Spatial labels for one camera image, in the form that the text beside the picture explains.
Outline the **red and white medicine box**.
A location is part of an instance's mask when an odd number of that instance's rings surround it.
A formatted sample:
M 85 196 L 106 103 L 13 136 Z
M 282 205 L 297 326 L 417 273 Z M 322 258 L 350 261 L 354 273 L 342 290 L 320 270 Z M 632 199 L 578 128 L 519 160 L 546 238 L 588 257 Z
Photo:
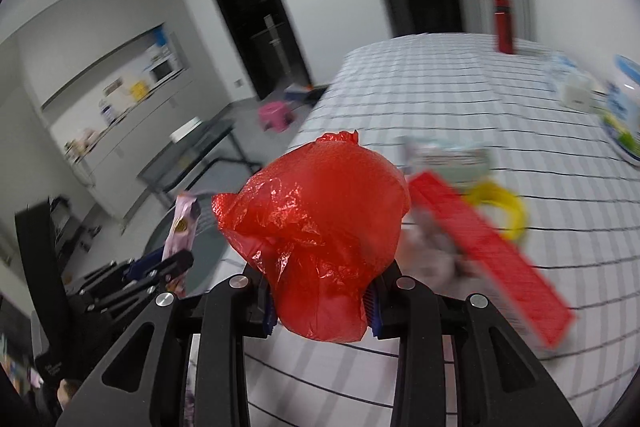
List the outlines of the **red and white medicine box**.
M 558 349 L 575 314 L 518 247 L 437 174 L 415 176 L 409 191 L 414 207 L 427 211 L 450 236 L 474 274 L 485 282 L 494 305 L 529 346 Z

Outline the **pink snack wrapper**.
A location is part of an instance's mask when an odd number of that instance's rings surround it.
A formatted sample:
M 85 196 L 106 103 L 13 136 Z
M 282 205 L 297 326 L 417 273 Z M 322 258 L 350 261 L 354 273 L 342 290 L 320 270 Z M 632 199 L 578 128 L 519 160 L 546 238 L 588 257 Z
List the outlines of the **pink snack wrapper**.
M 164 244 L 163 261 L 175 256 L 179 251 L 192 251 L 200 216 L 201 205 L 198 198 L 188 192 L 180 193 Z

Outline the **red plastic bag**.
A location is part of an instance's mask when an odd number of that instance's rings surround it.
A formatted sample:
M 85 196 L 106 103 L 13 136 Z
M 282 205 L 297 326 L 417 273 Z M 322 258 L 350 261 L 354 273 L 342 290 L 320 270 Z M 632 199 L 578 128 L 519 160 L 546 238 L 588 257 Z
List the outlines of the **red plastic bag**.
M 327 343 L 363 337 L 364 293 L 394 260 L 409 209 L 405 176 L 349 131 L 322 134 L 212 199 L 222 235 L 265 275 L 281 323 Z

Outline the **white crinkled snack wrapper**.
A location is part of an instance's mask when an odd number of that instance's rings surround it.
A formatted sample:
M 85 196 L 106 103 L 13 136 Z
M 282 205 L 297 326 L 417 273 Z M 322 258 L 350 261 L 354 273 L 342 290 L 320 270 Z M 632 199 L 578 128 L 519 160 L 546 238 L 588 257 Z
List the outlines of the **white crinkled snack wrapper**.
M 450 184 L 471 185 L 490 173 L 494 160 L 488 147 L 403 136 L 405 173 L 433 171 Z

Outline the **black white checkered tablecloth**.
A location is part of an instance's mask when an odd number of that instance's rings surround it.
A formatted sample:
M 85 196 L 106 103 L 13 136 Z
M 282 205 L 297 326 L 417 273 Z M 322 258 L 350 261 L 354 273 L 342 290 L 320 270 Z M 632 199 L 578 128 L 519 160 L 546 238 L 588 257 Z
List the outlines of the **black white checkered tablecloth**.
M 501 55 L 491 37 L 461 34 L 370 44 L 293 130 L 262 130 L 256 104 L 236 104 L 233 118 L 247 155 L 266 164 L 327 131 L 357 130 L 400 168 L 405 135 L 489 145 L 496 181 L 525 200 L 523 253 L 577 317 L 541 361 L 582 425 L 599 426 L 639 367 L 639 170 L 596 115 L 555 100 L 547 50 L 518 47 Z M 277 326 L 244 346 L 250 425 L 390 425 L 397 341 L 315 343 Z

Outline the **black glass side table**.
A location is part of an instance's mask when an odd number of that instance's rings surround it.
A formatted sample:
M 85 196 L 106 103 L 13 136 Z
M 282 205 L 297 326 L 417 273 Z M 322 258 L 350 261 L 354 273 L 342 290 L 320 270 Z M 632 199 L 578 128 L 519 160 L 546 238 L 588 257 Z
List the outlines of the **black glass side table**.
M 210 153 L 224 140 L 228 140 L 235 155 L 217 156 L 207 160 Z M 174 205 L 171 195 L 196 167 L 202 170 L 194 176 L 186 188 L 194 187 L 201 177 L 217 162 L 241 165 L 251 176 L 264 168 L 259 161 L 250 160 L 234 133 L 234 122 L 216 117 L 206 120 L 187 133 L 180 141 L 165 145 L 138 173 L 137 178 L 146 189 L 166 208 Z

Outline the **white box on side table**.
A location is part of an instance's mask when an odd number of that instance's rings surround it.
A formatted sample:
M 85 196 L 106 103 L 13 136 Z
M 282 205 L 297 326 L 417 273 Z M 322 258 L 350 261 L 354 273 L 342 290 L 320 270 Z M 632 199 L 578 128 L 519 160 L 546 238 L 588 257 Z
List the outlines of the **white box on side table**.
M 171 133 L 170 139 L 172 143 L 178 143 L 195 130 L 202 123 L 201 119 L 194 117 Z

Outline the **yellow box on counter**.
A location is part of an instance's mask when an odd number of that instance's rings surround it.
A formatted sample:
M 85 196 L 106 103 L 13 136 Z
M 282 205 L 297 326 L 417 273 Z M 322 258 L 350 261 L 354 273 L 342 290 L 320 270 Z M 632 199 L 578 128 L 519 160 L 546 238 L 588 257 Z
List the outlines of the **yellow box on counter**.
M 150 88 L 144 81 L 137 81 L 130 87 L 130 94 L 136 102 L 144 100 L 149 92 Z

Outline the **pink plastic stool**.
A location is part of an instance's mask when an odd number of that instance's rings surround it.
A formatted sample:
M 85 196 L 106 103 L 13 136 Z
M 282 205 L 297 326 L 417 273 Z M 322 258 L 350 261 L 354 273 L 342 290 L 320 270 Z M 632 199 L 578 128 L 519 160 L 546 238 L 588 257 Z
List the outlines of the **pink plastic stool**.
M 291 106 L 286 102 L 270 102 L 260 106 L 258 117 L 265 130 L 283 132 L 295 121 Z

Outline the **white microwave oven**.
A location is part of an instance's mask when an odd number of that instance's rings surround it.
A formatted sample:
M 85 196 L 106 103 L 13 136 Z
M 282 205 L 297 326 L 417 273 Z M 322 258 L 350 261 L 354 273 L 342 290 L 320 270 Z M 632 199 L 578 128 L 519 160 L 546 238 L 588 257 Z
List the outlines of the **white microwave oven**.
M 181 69 L 178 60 L 173 55 L 169 55 L 153 61 L 148 68 L 148 73 L 152 83 L 159 84 L 178 74 Z

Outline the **blue white tissue pack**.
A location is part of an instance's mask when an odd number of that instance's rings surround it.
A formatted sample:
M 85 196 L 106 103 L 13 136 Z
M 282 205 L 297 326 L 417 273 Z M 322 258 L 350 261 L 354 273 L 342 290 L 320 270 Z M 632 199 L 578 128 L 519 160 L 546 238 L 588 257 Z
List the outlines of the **blue white tissue pack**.
M 565 107 L 582 113 L 597 113 L 604 101 L 604 89 L 589 72 L 571 58 L 554 52 L 544 63 L 544 78 L 549 90 Z

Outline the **red thermos bottle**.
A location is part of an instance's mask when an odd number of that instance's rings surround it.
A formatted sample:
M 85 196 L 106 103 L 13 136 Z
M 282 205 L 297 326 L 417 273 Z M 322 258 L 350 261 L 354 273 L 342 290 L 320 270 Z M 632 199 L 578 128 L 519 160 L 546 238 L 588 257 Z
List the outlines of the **red thermos bottle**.
M 495 33 L 497 49 L 504 54 L 514 54 L 514 33 L 511 0 L 494 0 Z

